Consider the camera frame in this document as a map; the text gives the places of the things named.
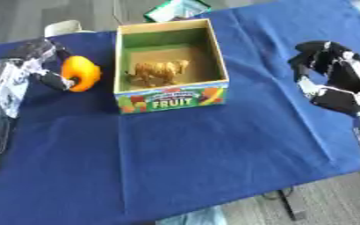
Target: cardboard box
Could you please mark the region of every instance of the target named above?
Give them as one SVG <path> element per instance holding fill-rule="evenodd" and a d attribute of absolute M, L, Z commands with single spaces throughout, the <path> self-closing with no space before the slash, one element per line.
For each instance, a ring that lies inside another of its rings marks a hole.
<path fill-rule="evenodd" d="M 117 35 L 114 94 L 121 113 L 225 103 L 229 78 L 208 19 L 123 25 Z M 136 63 L 177 60 L 190 64 L 176 85 L 151 77 L 151 88 L 130 76 Z"/>

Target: tan toy figure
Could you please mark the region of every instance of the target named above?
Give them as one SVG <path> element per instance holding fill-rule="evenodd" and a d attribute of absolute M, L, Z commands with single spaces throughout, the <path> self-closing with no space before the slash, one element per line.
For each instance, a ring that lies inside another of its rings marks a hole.
<path fill-rule="evenodd" d="M 141 79 L 147 87 L 152 87 L 152 77 L 161 78 L 165 84 L 176 84 L 175 77 L 183 74 L 190 64 L 186 60 L 173 62 L 139 62 L 135 65 L 135 74 L 129 74 L 133 78 Z"/>

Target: silver robotic hand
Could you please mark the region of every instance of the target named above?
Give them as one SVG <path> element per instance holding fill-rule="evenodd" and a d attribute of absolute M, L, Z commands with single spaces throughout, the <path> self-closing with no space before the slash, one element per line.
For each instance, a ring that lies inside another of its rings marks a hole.
<path fill-rule="evenodd" d="M 353 117 L 360 143 L 360 55 L 331 41 L 301 43 L 296 49 L 300 54 L 289 63 L 298 87 L 311 103 Z M 310 69 L 325 76 L 327 83 L 314 83 Z"/>
<path fill-rule="evenodd" d="M 6 151 L 19 107 L 33 76 L 43 84 L 66 91 L 76 81 L 43 68 L 56 58 L 65 60 L 70 53 L 58 43 L 46 39 L 26 42 L 0 59 L 0 162 Z"/>

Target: floor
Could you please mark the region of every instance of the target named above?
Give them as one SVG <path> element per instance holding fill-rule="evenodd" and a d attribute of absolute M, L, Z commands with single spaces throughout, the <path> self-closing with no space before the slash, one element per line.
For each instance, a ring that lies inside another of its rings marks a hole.
<path fill-rule="evenodd" d="M 119 22 L 143 22 L 143 13 L 162 1 L 0 0 L 0 43 L 42 36 L 46 25 L 67 19 L 81 21 L 84 30 L 114 30 Z M 205 1 L 213 9 L 223 9 L 269 0 Z M 360 9 L 360 0 L 354 4 Z M 279 201 L 262 196 L 228 203 L 222 209 L 229 225 L 360 225 L 360 173 L 302 185 L 296 194 L 307 211 L 303 221 L 290 221 Z"/>
<path fill-rule="evenodd" d="M 217 10 L 268 1 L 206 2 Z M 0 43 L 37 38 L 43 35 L 46 25 L 68 19 L 79 20 L 84 30 L 114 30 L 119 22 L 143 22 L 143 13 L 163 2 L 164 0 L 0 0 Z"/>

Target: blue cloth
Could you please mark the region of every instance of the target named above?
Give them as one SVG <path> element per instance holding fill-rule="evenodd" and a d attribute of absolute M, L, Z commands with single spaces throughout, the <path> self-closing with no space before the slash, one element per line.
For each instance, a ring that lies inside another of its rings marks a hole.
<path fill-rule="evenodd" d="M 360 170 L 351 119 L 308 103 L 286 63 L 308 40 L 360 53 L 359 11 L 287 0 L 201 17 L 230 75 L 226 105 L 119 116 L 115 33 L 55 38 L 104 78 L 84 93 L 31 86 L 0 170 L 1 225 L 151 221 Z"/>

